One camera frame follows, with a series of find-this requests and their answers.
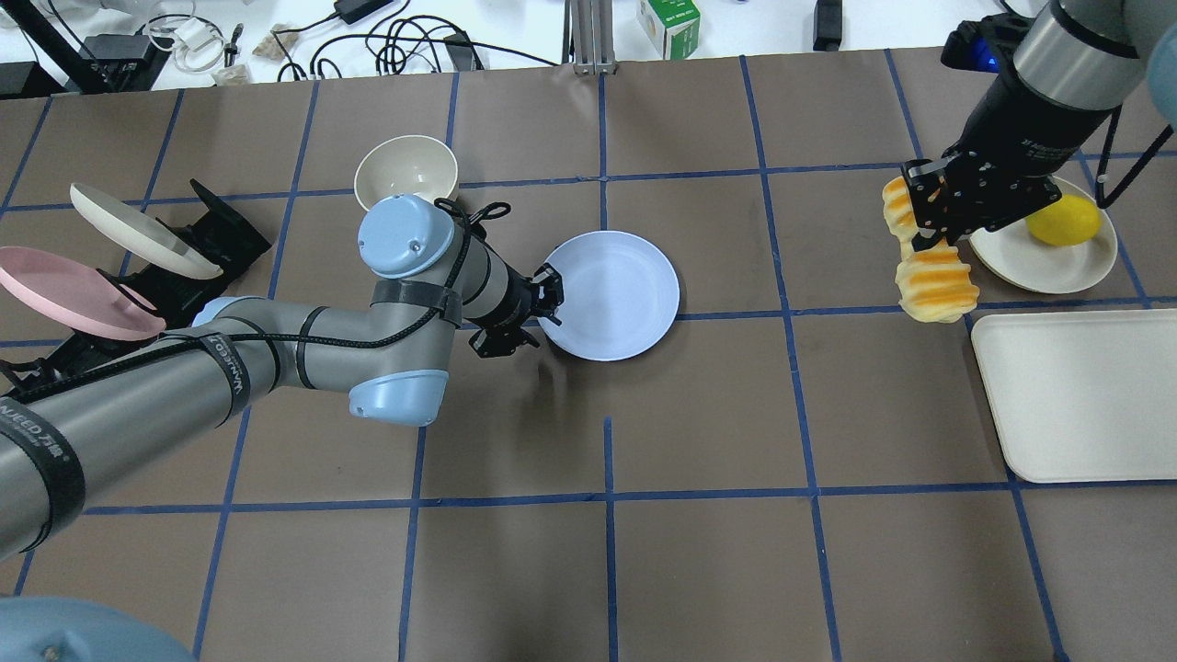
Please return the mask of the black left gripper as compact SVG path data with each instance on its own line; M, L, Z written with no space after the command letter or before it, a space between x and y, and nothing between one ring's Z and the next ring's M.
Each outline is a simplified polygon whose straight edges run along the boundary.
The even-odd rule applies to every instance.
M468 322L476 327L524 326L528 319L537 318L560 326L563 320L558 317L558 310L564 302L563 277L551 264L543 263L541 267L527 278L505 265L503 292L496 298L496 307L488 310L487 315L471 317Z

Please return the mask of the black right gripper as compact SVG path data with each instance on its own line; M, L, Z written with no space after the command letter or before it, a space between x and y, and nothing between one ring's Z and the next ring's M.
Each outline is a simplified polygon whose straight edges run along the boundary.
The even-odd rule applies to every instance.
M997 231L1062 197L1051 177L1111 114L1058 105L1018 78L998 78L938 159L902 164L915 251Z

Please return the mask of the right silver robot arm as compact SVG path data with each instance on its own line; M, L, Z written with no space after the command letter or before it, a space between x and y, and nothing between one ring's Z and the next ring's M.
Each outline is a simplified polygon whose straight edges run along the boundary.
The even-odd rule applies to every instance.
M964 21L944 66L992 73L960 137L902 165L913 251L995 232L1059 201L1053 176L1142 82L1173 124L1172 1L1048 1L1037 16Z

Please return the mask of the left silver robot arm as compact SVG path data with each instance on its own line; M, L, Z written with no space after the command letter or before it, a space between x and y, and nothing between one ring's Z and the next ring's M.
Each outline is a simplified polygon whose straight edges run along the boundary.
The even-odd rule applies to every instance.
M554 267L526 277L488 246L483 221L508 210L391 196L358 230L377 277L365 310L215 299L195 326L122 360L4 397L4 557L44 544L89 499L279 388L347 393L355 417L432 424L458 327L476 326L476 355L508 356L537 345L526 323L554 320L563 304Z

